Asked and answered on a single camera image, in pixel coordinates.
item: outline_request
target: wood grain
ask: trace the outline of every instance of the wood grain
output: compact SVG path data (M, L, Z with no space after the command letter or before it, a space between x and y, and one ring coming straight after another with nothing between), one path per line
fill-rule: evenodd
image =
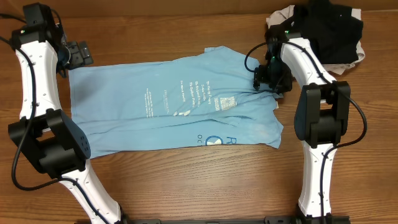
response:
M8 1L17 9L37 0ZM396 0L330 0L356 9L398 9ZM281 10L289 5L305 4L308 0L41 0L64 17L97 16L193 16L213 14L262 14Z
M86 40L95 65L173 60L225 45L246 53L263 41L267 14L173 17L97 17L65 19L70 40ZM336 215L353 224L397 223L398 213L398 12L364 12L361 40L364 62L338 76L351 85L352 97L369 123L360 143L337 152L331 181ZM20 26L0 21L0 35ZM253 56L261 59L264 49ZM0 223L73 223L87 219L61 185L35 192L16 189L10 178L16 147L7 125L17 121L22 99L21 72L12 50L0 45ZM294 213L302 186L303 153L293 117L300 90L279 101L275 111L284 125L276 150L264 145L191 147L122 152L93 159L109 194L132 218L161 220L263 218ZM63 108L70 114L69 84L58 79ZM351 108L343 142L362 130ZM18 179L36 185L40 175L22 157Z

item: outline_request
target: fabric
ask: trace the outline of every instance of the fabric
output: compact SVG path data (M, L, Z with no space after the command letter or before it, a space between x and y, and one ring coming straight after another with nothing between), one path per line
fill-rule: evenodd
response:
M294 11L298 12L297 17L300 17L301 19L293 18ZM335 12L338 13L338 18L339 21L336 22L335 18L333 17L335 15ZM319 23L314 23L309 17L314 17ZM319 34L325 34L325 36L322 37L322 39L326 39L328 42L326 43L326 47L322 49L323 52L326 52L328 54L329 58L318 58L321 63L323 64L324 68L328 71L332 71L334 73L337 73L341 75L346 69L353 68L356 63L359 63L365 58L365 53L364 50L361 47L361 43L359 39L361 38L360 36L357 37L358 34L362 33L362 27L361 23L359 22L361 20L361 10L360 9L352 9L350 7L346 6L336 6L329 4L328 1L317 1L316 4L310 5L310 6L289 6L286 7L283 10L276 11L271 14L270 17L266 19L268 28L270 28L273 25L279 25L282 24L286 21L287 24L292 24L294 21L296 23L295 26L297 26L297 22L303 23L303 20L307 23L308 32L313 32L309 34L308 37L310 41L313 42L314 37L318 36ZM324 29L323 25L331 27L330 29ZM336 29L334 26L340 26L345 27L343 30L342 29ZM343 43L336 43L334 42L333 44L331 40L328 40L329 38L342 38ZM334 54L334 58L330 57L329 52L327 52L328 48L330 46L333 46L336 48L336 46L340 46L340 49L342 49L341 52L337 52ZM333 63L333 62L338 62L338 60L345 59L345 63Z
M91 157L212 144L279 147L273 95L253 88L245 55L226 47L171 62L70 71L72 120ZM248 66L259 62L249 58Z

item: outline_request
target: light blue t-shirt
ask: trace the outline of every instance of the light blue t-shirt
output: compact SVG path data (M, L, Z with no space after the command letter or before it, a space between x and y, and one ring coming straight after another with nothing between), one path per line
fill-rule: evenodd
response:
M253 88L244 57L216 47L171 62L70 71L72 120L87 135L91 158L212 144L278 148L276 95ZM249 67L258 64L249 58Z

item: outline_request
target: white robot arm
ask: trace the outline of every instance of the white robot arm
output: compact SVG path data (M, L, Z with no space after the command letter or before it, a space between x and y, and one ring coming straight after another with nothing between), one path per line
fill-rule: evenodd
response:
M132 223L128 219L128 216L123 213L119 204L108 195L94 173L90 163L90 145L86 140L85 134L61 110L55 77L57 70L59 71L59 67L73 69L84 66L88 64L87 62L92 62L92 58L86 45L79 47L77 44L66 43L66 40L63 39L65 35L63 34L62 26L60 24L58 26L51 26L54 21L49 10L47 6L41 4L25 6L24 13L28 26L13 32L13 47L20 48L20 50L25 52L34 65L37 91L35 93L32 92L32 79L27 59L17 51L16 54L22 69L24 98L20 114L21 120L9 125L10 138L21 148L21 152L38 172L48 173L51 178L62 179L59 182L76 197L88 214L91 223ZM52 35L45 35L44 39L32 38L39 35L31 34L43 32L43 30L41 27L38 28L36 22L31 23L31 21L39 21L39 23L46 21L46 24L50 24L46 29L49 29ZM348 119L348 109L344 111L346 114L343 115L343 118L339 120L339 117L338 121L335 118L335 111L338 111L337 107L333 111L320 114L320 103L330 104L336 103L336 100L338 100L337 94L333 93L333 90L325 82L325 80L333 82L335 79L325 71L317 60L307 39L294 38L289 39L289 42L305 49L323 74L323 78L319 77L317 68L314 67L308 55L294 45L280 43L279 48L274 51L278 52L278 58L284 63L283 66L286 65L290 69L289 71L291 71L291 74L296 78L303 90L295 117L296 134L302 140L305 158L303 188L298 200L298 207L301 215L305 217L304 219L306 217L314 219L331 213L329 189L335 151L328 155L328 160L325 164L324 214L321 214L321 197L319 193L321 164L324 153L339 142L340 136L346 131L345 118ZM266 79L257 70L257 73L255 73L255 82L267 83L271 80ZM274 85L275 89L279 84L280 79ZM37 98L37 110L34 116L35 127L34 131L27 135L25 144L21 147L22 136L25 132L28 132L26 121L29 119L32 111L31 102L33 94L36 94ZM339 102L339 104L342 104L344 108L348 106L345 101ZM314 113L311 109L316 107L318 109ZM333 127L325 128L328 124L333 124ZM43 131L52 131L54 137L39 142L36 138L41 136ZM80 187L76 186L76 183L63 179L76 180ZM266 217L265 221L266 224L307 223L303 219L299 222L299 219L289 220L283 217ZM151 223L151 221L136 221L134 223ZM349 223L349 220L347 221L345 218L342 219L342 222L336 222L335 220L334 223L346 224Z

